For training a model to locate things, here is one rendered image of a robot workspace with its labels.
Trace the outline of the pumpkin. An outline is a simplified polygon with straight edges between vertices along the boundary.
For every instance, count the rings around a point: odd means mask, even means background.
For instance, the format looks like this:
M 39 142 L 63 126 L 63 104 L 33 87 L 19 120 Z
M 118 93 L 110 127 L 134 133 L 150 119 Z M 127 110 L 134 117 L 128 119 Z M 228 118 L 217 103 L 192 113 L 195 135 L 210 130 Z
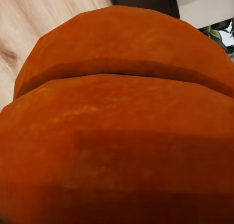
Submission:
M 124 5 L 40 37 L 0 112 L 0 224 L 234 224 L 224 49 Z

